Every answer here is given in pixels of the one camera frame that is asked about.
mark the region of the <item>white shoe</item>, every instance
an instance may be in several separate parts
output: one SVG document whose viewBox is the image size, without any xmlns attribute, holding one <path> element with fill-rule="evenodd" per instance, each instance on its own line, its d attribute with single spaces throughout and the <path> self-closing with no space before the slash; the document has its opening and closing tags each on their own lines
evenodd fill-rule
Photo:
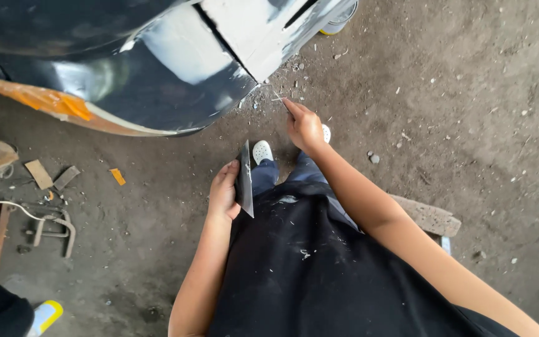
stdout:
<svg viewBox="0 0 539 337">
<path fill-rule="evenodd" d="M 330 142 L 330 137 L 332 137 L 332 133 L 330 132 L 330 128 L 328 128 L 327 125 L 322 124 L 322 130 L 323 130 L 323 141 L 326 143 Z"/>
<path fill-rule="evenodd" d="M 255 159 L 257 165 L 259 165 L 259 163 L 261 163 L 263 159 L 269 159 L 273 161 L 274 156 L 272 156 L 271 154 L 270 144 L 268 144 L 268 142 L 264 140 L 258 141 L 253 147 L 253 159 Z"/>
</svg>

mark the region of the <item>left hand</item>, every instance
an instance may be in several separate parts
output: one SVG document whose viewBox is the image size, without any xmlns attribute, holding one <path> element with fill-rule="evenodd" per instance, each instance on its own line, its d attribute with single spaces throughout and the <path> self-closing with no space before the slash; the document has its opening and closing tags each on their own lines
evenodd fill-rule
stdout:
<svg viewBox="0 0 539 337">
<path fill-rule="evenodd" d="M 238 175 L 240 163 L 233 160 L 224 165 L 211 182 L 207 217 L 226 217 L 230 222 L 240 213 L 240 205 L 234 201 L 236 189 L 234 180 Z"/>
</svg>

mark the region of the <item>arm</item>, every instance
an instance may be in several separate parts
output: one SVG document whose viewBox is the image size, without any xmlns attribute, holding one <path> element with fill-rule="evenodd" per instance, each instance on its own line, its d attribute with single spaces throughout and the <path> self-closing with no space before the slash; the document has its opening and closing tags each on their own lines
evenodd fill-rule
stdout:
<svg viewBox="0 0 539 337">
<path fill-rule="evenodd" d="M 338 201 L 363 231 L 399 256 L 453 304 L 479 312 L 519 336 L 539 336 L 539 325 L 516 305 L 446 254 L 388 194 L 323 141 L 318 116 L 283 99 L 292 114 L 288 134 L 318 165 Z"/>
<path fill-rule="evenodd" d="M 211 183 L 197 252 L 169 316 L 169 337 L 203 336 L 211 324 L 224 277 L 232 220 L 240 212 L 234 202 L 238 167 L 237 160 L 225 165 Z"/>
</svg>

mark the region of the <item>orange scrap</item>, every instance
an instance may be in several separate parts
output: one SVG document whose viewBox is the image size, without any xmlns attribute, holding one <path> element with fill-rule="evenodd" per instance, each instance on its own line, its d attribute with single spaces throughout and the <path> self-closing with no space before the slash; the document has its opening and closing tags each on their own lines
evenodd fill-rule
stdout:
<svg viewBox="0 0 539 337">
<path fill-rule="evenodd" d="M 112 168 L 111 170 L 109 170 L 109 172 L 111 172 L 111 174 L 113 174 L 114 178 L 116 178 L 116 181 L 118 181 L 120 186 L 122 186 L 122 185 L 124 185 L 126 183 L 126 181 L 122 177 L 122 173 L 120 173 L 120 170 L 118 170 L 117 168 Z"/>
</svg>

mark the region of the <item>right hand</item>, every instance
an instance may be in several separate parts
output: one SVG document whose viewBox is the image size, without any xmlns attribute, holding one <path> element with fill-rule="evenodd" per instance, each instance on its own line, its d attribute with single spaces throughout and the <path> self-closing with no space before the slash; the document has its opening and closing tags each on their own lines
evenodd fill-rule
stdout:
<svg viewBox="0 0 539 337">
<path fill-rule="evenodd" d="M 290 114 L 288 116 L 288 135 L 296 147 L 309 156 L 326 146 L 323 140 L 322 121 L 303 104 L 293 103 L 282 98 Z"/>
</svg>

